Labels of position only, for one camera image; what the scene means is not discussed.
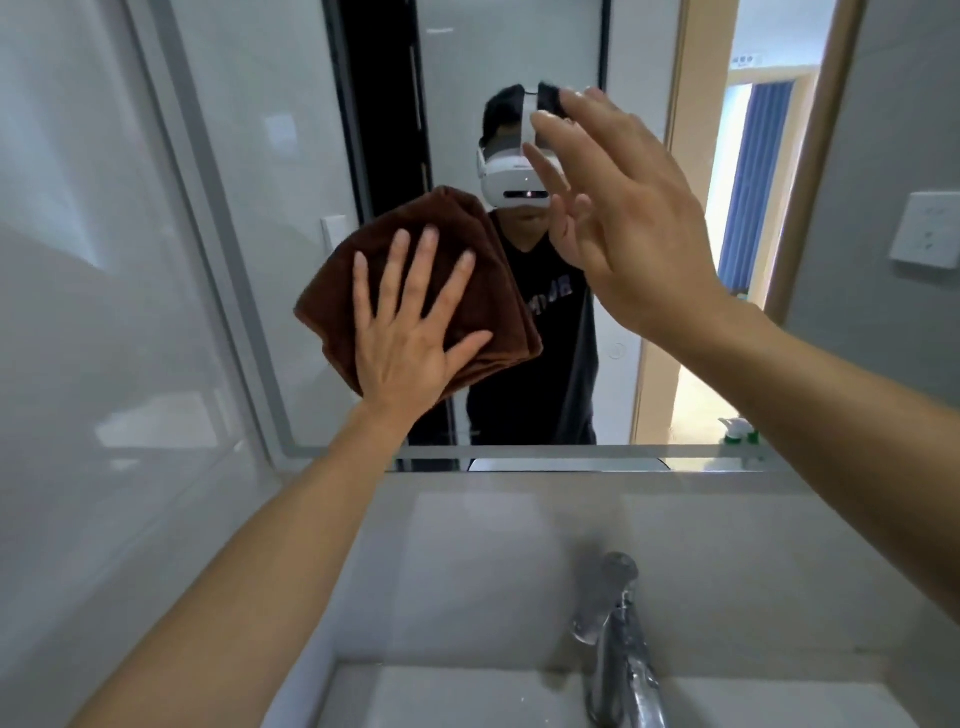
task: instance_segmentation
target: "faucet handle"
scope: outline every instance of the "faucet handle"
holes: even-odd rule
[[[611,614],[629,602],[639,574],[636,562],[627,554],[612,551],[604,556],[595,581],[573,617],[573,636],[584,644],[596,645]]]

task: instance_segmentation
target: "blue curtain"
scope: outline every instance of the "blue curtain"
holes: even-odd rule
[[[792,81],[757,84],[750,97],[720,253],[720,280],[732,293],[750,288],[792,93]]]

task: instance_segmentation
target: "door frame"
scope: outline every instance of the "door frame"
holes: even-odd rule
[[[786,143],[780,148],[775,190],[771,193],[774,194],[779,184],[782,202],[767,210],[761,251],[751,280],[750,300],[780,326],[786,320],[803,258],[866,4],[867,0],[837,0],[823,63],[818,68],[795,67],[789,71],[792,75],[784,78],[782,74],[787,69],[783,68],[728,70],[739,0],[682,2],[665,144],[684,170],[704,209],[727,87],[789,78],[798,81],[788,112],[788,129],[784,130]],[[803,124],[804,118],[808,119],[806,134],[798,134],[797,127]],[[793,136],[789,140],[788,132]],[[791,179],[792,190],[786,195]],[[680,369],[680,363],[663,349],[643,342],[631,434],[634,445],[669,442]]]

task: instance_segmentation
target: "neck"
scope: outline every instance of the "neck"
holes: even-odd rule
[[[503,236],[507,238],[507,242],[521,253],[530,253],[530,251],[537,247],[537,243],[543,239],[543,233],[538,231],[530,232],[523,227],[512,224],[508,220],[504,220],[502,217],[498,217],[497,222],[499,222],[500,230],[503,232]]]

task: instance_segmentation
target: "person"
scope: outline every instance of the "person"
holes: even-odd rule
[[[526,153],[574,221],[603,305],[739,407],[816,493],[960,619],[960,413],[794,338],[729,296],[704,212],[660,142],[599,90],[561,98],[575,123],[538,113],[536,125],[566,180],[536,149]],[[375,314],[366,263],[356,261],[364,398],[329,455],[236,533],[74,728],[260,725],[407,428],[491,338],[480,331],[443,348],[469,257],[420,318],[435,232],[421,240],[397,301],[409,244],[397,236]]]
[[[524,87],[504,88],[487,103],[481,148],[516,138]],[[560,90],[540,84],[538,109],[564,117]],[[550,207],[503,207],[491,213],[520,296],[533,316],[543,353],[470,387],[467,414],[474,445],[596,445],[597,379],[593,296],[560,199]]]

